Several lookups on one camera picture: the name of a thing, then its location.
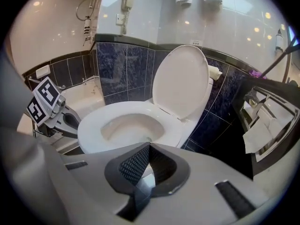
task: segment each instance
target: bathtub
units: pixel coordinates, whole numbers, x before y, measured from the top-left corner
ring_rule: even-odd
[[[100,81],[98,80],[90,80],[85,84],[66,89],[61,94],[66,98],[66,104],[77,112],[80,119],[83,119],[92,111],[105,106]],[[17,131],[33,135],[32,122],[27,115],[23,114]],[[60,134],[46,137],[37,133],[37,139],[41,143],[53,146],[62,154],[79,146],[77,139],[64,137]]]

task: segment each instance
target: toilet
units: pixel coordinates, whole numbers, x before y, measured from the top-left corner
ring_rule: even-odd
[[[151,99],[114,103],[91,112],[79,124],[79,145],[84,153],[141,142],[180,148],[196,127],[212,85],[202,51],[179,46],[160,64]]]

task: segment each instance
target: telephone handset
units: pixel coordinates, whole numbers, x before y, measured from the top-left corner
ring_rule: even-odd
[[[127,23],[129,17],[129,11],[133,6],[133,0],[122,0],[122,10],[125,12],[125,19],[123,23],[123,34],[127,33]]]

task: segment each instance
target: toilet paper holder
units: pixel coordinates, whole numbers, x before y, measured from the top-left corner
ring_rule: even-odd
[[[259,119],[258,111],[263,109],[272,119],[277,119],[283,126],[280,133],[255,153],[259,162],[270,154],[290,133],[297,123],[300,110],[280,96],[260,87],[253,87],[243,98],[244,104],[240,109],[240,116],[249,130]]]

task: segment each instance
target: grab bar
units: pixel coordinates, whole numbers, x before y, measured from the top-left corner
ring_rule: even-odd
[[[35,79],[32,79],[31,76],[28,78],[29,81],[32,81],[34,83],[41,83],[41,81],[38,81],[38,80],[35,80]],[[60,86],[57,86],[59,89],[65,89],[66,86],[65,85],[62,85],[61,87]]]

